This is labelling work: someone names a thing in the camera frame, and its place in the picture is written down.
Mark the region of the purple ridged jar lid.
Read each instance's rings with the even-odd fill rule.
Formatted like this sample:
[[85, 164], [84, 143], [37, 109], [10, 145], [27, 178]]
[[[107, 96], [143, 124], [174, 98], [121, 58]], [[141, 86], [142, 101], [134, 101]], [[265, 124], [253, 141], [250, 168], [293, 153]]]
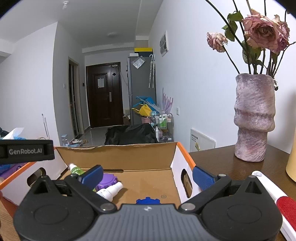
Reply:
[[118, 178], [114, 174], [104, 173], [102, 180], [95, 187], [96, 191], [100, 189], [106, 189], [109, 186], [112, 186], [118, 182]]

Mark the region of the white spray bottle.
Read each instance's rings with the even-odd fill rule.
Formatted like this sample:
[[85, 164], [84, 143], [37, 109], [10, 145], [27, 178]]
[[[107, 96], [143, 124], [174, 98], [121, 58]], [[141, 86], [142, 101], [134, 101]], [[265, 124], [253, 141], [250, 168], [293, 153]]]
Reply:
[[119, 193], [119, 191], [123, 188], [123, 184], [121, 182], [117, 182], [107, 188], [102, 188], [96, 192], [99, 196], [108, 200], [109, 202], [113, 201], [113, 198]]

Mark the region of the blue ridged jar lid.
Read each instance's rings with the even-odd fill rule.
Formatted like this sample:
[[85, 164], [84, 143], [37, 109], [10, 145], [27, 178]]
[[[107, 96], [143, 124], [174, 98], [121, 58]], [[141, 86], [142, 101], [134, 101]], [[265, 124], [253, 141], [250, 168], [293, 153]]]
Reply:
[[144, 199], [137, 199], [136, 204], [138, 204], [138, 205], [158, 205], [158, 204], [161, 204], [161, 202], [159, 199], [145, 197]]

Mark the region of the red white lint brush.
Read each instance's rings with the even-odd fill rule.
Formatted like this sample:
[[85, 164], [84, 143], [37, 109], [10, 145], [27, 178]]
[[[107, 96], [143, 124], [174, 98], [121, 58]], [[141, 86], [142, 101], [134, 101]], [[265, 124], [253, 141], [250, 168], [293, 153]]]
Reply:
[[267, 190], [269, 195], [274, 200], [276, 206], [282, 215], [281, 233], [286, 240], [295, 241], [296, 233], [296, 202], [291, 197], [287, 196], [275, 183], [266, 177], [260, 171], [253, 171], [252, 175], [256, 176]]

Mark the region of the green white bottle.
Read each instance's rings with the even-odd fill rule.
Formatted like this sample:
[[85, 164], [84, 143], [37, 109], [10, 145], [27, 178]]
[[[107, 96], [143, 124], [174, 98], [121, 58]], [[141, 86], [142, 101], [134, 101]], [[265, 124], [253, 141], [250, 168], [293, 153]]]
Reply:
[[71, 174], [77, 174], [79, 176], [85, 173], [84, 170], [82, 170], [80, 167], [76, 166], [73, 163], [69, 164], [69, 170], [70, 170]]

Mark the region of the purple tissue pack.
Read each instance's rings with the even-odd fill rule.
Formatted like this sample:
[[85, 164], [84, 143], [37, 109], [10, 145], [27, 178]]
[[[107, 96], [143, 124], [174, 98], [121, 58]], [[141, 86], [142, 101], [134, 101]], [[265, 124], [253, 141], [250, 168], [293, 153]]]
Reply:
[[0, 175], [5, 178], [10, 176], [12, 173], [22, 168], [26, 163], [17, 163], [17, 164], [4, 164], [0, 167]]

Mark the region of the blue tissue pack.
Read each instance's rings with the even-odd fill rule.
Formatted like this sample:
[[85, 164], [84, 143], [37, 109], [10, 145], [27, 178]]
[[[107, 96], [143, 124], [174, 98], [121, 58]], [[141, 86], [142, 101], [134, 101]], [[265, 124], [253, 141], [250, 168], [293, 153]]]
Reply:
[[14, 128], [6, 136], [1, 137], [1, 140], [24, 140], [25, 138], [20, 136], [23, 130], [24, 128]]

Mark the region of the pet water feeder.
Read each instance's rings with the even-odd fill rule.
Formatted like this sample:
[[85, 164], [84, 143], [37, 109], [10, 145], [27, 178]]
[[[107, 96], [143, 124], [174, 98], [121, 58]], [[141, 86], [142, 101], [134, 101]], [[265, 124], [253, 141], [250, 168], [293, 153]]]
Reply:
[[62, 138], [62, 146], [64, 147], [75, 148], [75, 147], [81, 146], [82, 144], [82, 141], [79, 139], [73, 139], [72, 141], [69, 141], [67, 134], [62, 135], [61, 138]]

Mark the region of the orange white cardboard box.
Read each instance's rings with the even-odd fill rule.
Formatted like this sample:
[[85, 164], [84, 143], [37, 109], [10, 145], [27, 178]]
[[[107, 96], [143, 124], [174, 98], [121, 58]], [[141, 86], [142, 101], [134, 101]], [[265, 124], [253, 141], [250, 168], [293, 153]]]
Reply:
[[123, 184], [123, 189], [113, 202], [135, 203], [137, 199], [151, 197], [161, 203], [179, 205], [190, 197], [182, 183], [186, 172], [192, 184], [191, 197], [201, 192], [193, 181], [192, 170], [196, 165], [179, 142], [135, 144], [126, 146], [100, 146], [86, 148], [56, 147], [55, 159], [28, 163], [1, 183], [1, 202], [7, 208], [19, 205], [30, 190], [27, 179], [39, 168], [56, 180], [69, 175], [67, 167], [75, 164], [84, 171], [101, 165], [104, 172], [113, 173]]

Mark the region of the black bag on chair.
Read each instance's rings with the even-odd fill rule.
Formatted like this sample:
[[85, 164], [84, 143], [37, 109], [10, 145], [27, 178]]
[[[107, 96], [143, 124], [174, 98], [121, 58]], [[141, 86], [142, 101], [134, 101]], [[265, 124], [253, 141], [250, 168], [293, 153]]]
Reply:
[[156, 132], [148, 123], [132, 126], [113, 126], [107, 129], [105, 145], [133, 145], [158, 143]]

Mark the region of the metal trolley with bottles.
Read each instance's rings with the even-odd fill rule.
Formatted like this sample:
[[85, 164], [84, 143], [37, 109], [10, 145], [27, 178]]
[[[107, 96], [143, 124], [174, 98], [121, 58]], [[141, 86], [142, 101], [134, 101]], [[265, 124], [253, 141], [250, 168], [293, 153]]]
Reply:
[[174, 141], [174, 118], [171, 113], [157, 113], [156, 111], [152, 111], [150, 121], [159, 143]]

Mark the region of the cream thermos jug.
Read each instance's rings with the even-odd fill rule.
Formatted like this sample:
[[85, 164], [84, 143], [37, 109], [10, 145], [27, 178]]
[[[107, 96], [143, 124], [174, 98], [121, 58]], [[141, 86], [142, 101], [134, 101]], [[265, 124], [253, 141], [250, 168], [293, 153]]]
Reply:
[[290, 156], [288, 158], [288, 162], [285, 170], [288, 176], [294, 182], [296, 182], [296, 131], [293, 138], [292, 149], [291, 149]]

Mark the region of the yellow blue bags pile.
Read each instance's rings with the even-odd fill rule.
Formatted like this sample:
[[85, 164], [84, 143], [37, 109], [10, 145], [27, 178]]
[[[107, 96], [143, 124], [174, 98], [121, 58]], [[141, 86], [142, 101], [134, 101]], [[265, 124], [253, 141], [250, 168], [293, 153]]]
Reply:
[[139, 102], [132, 106], [132, 110], [141, 117], [150, 117], [151, 113], [160, 113], [160, 108], [151, 97], [137, 96], [135, 99]]

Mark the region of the textured pink ceramic vase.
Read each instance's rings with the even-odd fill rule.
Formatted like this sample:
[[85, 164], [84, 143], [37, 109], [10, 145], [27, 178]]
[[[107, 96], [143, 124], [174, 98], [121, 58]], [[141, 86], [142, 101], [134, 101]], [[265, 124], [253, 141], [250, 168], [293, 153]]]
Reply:
[[234, 154], [246, 162], [261, 162], [267, 149], [267, 134], [274, 130], [274, 80], [264, 74], [236, 76], [234, 124], [238, 126]]

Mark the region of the dark entrance door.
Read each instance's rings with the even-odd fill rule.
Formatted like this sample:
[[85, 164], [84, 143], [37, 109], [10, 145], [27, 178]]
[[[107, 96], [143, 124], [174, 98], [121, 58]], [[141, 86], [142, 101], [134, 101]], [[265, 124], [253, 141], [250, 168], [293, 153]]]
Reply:
[[91, 128], [123, 124], [120, 63], [86, 67], [87, 102]]

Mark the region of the grey refrigerator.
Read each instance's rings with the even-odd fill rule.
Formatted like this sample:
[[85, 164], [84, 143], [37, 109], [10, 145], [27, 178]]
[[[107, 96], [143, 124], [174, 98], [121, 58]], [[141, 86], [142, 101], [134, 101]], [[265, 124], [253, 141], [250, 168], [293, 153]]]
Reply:
[[142, 123], [140, 115], [132, 108], [138, 108], [140, 99], [137, 97], [151, 97], [156, 102], [156, 87], [149, 87], [151, 59], [150, 57], [127, 58], [128, 97], [130, 108], [130, 123], [138, 125]]

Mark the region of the white electrical panel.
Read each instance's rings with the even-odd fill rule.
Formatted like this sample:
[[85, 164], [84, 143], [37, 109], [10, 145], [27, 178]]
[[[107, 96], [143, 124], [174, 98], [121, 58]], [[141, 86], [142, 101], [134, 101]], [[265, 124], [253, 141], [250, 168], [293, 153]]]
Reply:
[[167, 54], [169, 51], [167, 31], [165, 31], [165, 33], [159, 41], [159, 51], [162, 57], [165, 56], [165, 54]]

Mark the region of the yellow box on refrigerator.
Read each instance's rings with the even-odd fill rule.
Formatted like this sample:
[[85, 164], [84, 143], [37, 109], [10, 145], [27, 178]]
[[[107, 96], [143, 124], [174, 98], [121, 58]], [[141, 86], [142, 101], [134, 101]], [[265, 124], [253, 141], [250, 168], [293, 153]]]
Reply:
[[134, 48], [135, 52], [153, 52], [152, 48], [143, 47], [143, 48]]

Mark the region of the dried pink rose bouquet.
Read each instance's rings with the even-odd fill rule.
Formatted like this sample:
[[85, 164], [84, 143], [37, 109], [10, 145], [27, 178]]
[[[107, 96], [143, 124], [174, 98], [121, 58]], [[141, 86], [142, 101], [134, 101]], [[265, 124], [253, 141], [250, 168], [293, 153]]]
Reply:
[[289, 42], [290, 29], [286, 21], [281, 21], [279, 15], [271, 20], [267, 13], [263, 15], [247, 6], [250, 14], [244, 17], [235, 5], [235, 11], [225, 18], [210, 2], [207, 3], [224, 20], [224, 33], [206, 34], [207, 44], [219, 53], [228, 53], [226, 45], [229, 41], [238, 42], [242, 47], [242, 57], [248, 65], [249, 74], [262, 74], [274, 78], [288, 47], [295, 42]]

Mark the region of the white board against wall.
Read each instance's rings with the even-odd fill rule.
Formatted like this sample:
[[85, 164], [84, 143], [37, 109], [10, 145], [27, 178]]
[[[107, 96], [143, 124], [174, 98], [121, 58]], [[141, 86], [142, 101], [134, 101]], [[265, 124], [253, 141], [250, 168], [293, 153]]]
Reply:
[[190, 133], [190, 152], [214, 149], [216, 141], [206, 135], [191, 129]]

